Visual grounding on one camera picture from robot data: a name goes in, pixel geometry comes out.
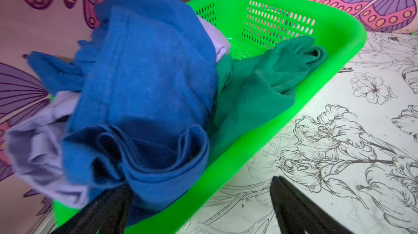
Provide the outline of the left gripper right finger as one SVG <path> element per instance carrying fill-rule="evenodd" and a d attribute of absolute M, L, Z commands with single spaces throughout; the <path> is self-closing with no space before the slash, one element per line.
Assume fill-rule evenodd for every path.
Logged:
<path fill-rule="evenodd" d="M 351 234 L 284 177 L 273 177 L 270 196 L 282 234 Z"/>

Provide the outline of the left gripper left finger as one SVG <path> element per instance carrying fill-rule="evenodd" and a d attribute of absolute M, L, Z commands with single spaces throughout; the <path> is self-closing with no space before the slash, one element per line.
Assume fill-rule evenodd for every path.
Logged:
<path fill-rule="evenodd" d="M 127 184 L 107 189 L 52 234 L 123 234 L 132 200 Z"/>

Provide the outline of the blue t-shirt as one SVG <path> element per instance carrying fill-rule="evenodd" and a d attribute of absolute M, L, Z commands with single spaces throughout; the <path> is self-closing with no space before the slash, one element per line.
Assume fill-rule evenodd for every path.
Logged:
<path fill-rule="evenodd" d="M 80 93 L 62 140 L 66 178 L 90 198 L 128 184 L 127 225 L 184 195 L 204 172 L 205 131 L 217 89 L 214 45 L 178 0 L 104 0 L 101 25 L 71 63 L 32 52 L 45 88 Z"/>

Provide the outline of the lilac t-shirt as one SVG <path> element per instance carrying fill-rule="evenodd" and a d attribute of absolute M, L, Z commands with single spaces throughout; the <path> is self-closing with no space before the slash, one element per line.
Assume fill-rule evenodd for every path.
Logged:
<path fill-rule="evenodd" d="M 230 44 L 212 24 L 198 19 L 214 45 L 218 62 L 229 52 Z M 63 170 L 62 140 L 80 96 L 79 92 L 59 91 L 50 105 L 5 135 L 8 156 L 17 175 L 40 193 L 75 208 L 93 199 L 87 186 L 71 183 Z"/>

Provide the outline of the dark green t-shirt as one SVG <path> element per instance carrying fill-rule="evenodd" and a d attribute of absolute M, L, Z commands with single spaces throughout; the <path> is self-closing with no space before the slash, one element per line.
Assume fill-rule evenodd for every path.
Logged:
<path fill-rule="evenodd" d="M 244 134 L 294 105 L 296 86 L 328 58 L 314 43 L 314 38 L 302 36 L 252 58 L 223 56 L 216 65 L 218 88 L 207 127 L 209 164 Z"/>

